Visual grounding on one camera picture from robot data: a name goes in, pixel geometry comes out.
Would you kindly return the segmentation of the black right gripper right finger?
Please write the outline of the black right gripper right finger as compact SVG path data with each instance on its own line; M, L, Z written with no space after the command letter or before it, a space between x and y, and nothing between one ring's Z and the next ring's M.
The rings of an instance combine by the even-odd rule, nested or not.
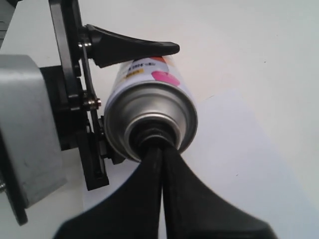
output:
M275 239L268 223L209 189L174 147L163 150L163 200L169 239Z

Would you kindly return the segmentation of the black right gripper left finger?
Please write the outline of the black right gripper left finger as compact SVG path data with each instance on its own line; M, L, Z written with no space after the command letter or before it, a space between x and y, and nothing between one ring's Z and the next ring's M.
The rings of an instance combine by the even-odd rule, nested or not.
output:
M156 239L162 150L151 147L127 181L107 199L64 222L56 239Z

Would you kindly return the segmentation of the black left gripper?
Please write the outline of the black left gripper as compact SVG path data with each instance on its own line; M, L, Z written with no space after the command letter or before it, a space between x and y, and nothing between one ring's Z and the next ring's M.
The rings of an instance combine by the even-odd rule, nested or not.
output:
M173 42L142 40L110 32L93 25L83 26L76 0L50 0L49 8L60 65L42 67L61 150L77 148L87 190L109 184L104 159L113 165L125 158L110 145L104 116L96 96L89 58L100 68L179 52Z

